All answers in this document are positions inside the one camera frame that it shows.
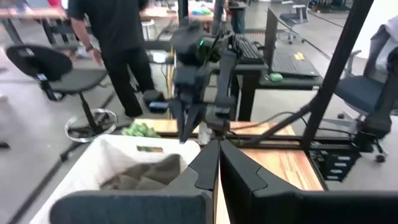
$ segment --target gray floor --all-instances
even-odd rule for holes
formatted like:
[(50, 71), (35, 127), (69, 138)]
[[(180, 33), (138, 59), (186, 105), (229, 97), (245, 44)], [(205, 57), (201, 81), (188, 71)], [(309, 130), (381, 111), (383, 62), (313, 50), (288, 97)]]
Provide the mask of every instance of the gray floor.
[[(266, 3), (252, 4), (246, 13), (246, 28), (265, 27), (268, 6)], [(278, 13), (289, 10), (289, 6), (281, 5), (272, 6), (272, 8)], [(295, 30), (312, 45), (331, 57), (345, 18), (345, 14), (309, 15), (309, 23), (297, 27)], [(44, 32), (37, 24), (24, 22), (17, 28), (24, 41), (46, 44)], [(264, 42), (264, 37), (250, 38)], [(0, 43), (3, 45), (11, 43), (4, 29), (0, 30)], [(286, 44), (283, 36), (278, 44)], [(305, 54), (320, 73), (325, 74), (330, 61), (318, 50), (308, 43), (297, 42), (291, 47)], [(8, 68), (7, 72), (0, 74), (0, 93), (9, 97), (8, 102), (0, 102), (0, 140), (7, 141), (12, 147), (10, 151), (0, 151), (0, 179), (3, 180), (0, 182), (0, 223), (6, 223), (32, 189), (41, 181), (44, 174), (53, 166), (58, 155), (71, 143), (63, 133), (63, 125), (68, 118), (75, 114), (81, 114), (81, 108), (80, 101), (76, 97), (68, 97), (59, 103), (50, 102), (32, 80), (13, 67), (2, 52), (0, 52), (0, 61), (2, 66)], [(356, 58), (355, 74), (361, 74), (364, 63), (365, 60)], [(78, 62), (75, 66), (92, 67), (95, 65), (92, 62)], [(160, 67), (153, 67), (153, 73), (158, 88), (165, 90), (165, 80)], [(91, 107), (95, 108), (102, 104), (111, 92), (111, 87), (95, 88), (85, 96)], [(212, 95), (212, 93), (214, 90), (208, 91), (208, 95)], [(280, 111), (295, 111), (309, 102), (314, 94), (315, 91), (258, 90), (253, 106), (252, 121), (261, 121)], [(108, 108), (117, 114), (123, 112), (117, 99), (113, 100)], [(335, 96), (330, 102), (325, 117), (335, 118), (343, 110), (355, 115), (341, 99)], [(394, 178), (394, 172), (398, 168), (395, 164), (398, 153), (394, 151), (394, 146), (397, 144), (394, 136), (398, 130), (395, 124), (390, 135), (382, 142), (382, 145), (390, 152), (385, 164), (375, 164), (373, 162), (374, 155), (364, 155), (342, 184), (328, 183), (329, 187), (332, 190), (397, 189), (398, 181)], [(304, 129), (304, 125), (300, 122), (293, 124), (293, 127), (297, 134)], [(68, 166), (72, 164), (73, 159), (69, 165), (61, 169), (57, 176), (58, 180), (62, 179), (62, 175), (66, 174)], [(30, 220), (56, 184), (57, 181), (52, 182), (21, 223), (27, 223)]]

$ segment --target metal pole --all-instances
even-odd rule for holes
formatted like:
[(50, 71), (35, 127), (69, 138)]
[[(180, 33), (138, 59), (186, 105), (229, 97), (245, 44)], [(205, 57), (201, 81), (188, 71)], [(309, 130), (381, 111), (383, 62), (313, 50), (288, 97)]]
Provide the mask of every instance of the metal pole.
[(351, 55), (356, 39), (358, 38), (361, 28), (365, 22), (366, 16), (372, 6), (373, 0), (356, 1), (349, 12), (346, 24), (341, 32), (340, 39), (337, 43), (335, 53), (330, 61), (325, 79), (320, 87), (313, 107), (311, 109), (311, 117), (308, 120), (308, 126), (304, 131), (301, 141), (302, 149), (308, 149), (313, 141), (319, 124), (322, 121), (326, 108), (329, 105), (331, 96), (340, 80), (345, 64)]
[(178, 21), (188, 17), (188, 0), (178, 0)]

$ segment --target man's arm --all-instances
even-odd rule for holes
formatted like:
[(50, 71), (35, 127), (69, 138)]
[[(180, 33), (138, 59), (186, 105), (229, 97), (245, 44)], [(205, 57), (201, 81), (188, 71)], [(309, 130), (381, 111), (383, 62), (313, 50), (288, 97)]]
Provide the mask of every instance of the man's arm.
[(144, 10), (147, 6), (149, 1), (148, 0), (139, 0), (139, 10), (142, 11)]
[(73, 31), (76, 36), (80, 39), (82, 44), (86, 47), (86, 50), (93, 48), (90, 37), (87, 33), (85, 23), (85, 8), (82, 0), (69, 0), (68, 3), (68, 16), (72, 23)]

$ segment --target white bin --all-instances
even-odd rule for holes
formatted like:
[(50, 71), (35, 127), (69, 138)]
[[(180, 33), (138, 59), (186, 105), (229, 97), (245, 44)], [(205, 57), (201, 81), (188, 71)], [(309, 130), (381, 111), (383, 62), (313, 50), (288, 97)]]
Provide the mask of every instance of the white bin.
[[(140, 152), (137, 146), (161, 147), (163, 152)], [(135, 164), (160, 162), (170, 154), (179, 154), (184, 171), (199, 152), (194, 141), (180, 144), (176, 139), (102, 135), (88, 146), (30, 224), (50, 224), (49, 212), (58, 199), (79, 190), (99, 190), (106, 180)]]

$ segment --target green cloth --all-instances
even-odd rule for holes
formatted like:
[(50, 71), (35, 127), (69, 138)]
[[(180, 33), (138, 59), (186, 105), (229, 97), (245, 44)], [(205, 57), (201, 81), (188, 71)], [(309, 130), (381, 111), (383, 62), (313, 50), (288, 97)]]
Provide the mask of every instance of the green cloth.
[(137, 164), (107, 180), (102, 190), (160, 190), (180, 175), (180, 155), (154, 164)]

